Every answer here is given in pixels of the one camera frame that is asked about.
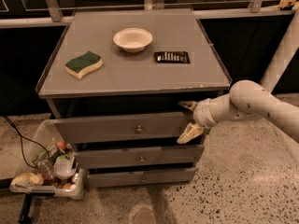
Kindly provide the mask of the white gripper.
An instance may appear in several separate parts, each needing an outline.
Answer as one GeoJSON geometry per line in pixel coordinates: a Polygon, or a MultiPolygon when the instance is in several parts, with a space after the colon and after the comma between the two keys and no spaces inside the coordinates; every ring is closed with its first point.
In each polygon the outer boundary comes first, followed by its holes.
{"type": "Polygon", "coordinates": [[[196,123],[189,123],[184,132],[179,136],[177,142],[186,144],[201,135],[205,129],[211,129],[217,125],[210,110],[210,100],[205,99],[199,103],[195,101],[180,101],[180,106],[193,111],[193,119],[196,123]]]}

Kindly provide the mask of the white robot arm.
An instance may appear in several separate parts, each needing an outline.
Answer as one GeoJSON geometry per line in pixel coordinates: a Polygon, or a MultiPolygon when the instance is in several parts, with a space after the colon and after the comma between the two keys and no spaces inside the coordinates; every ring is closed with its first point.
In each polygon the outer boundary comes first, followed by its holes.
{"type": "Polygon", "coordinates": [[[258,117],[269,120],[294,141],[299,142],[299,107],[285,103],[272,95],[272,90],[278,84],[298,47],[299,10],[294,13],[260,83],[241,80],[225,95],[200,102],[180,103],[192,111],[193,122],[187,125],[178,142],[186,144],[224,120],[240,121],[258,117]]]}

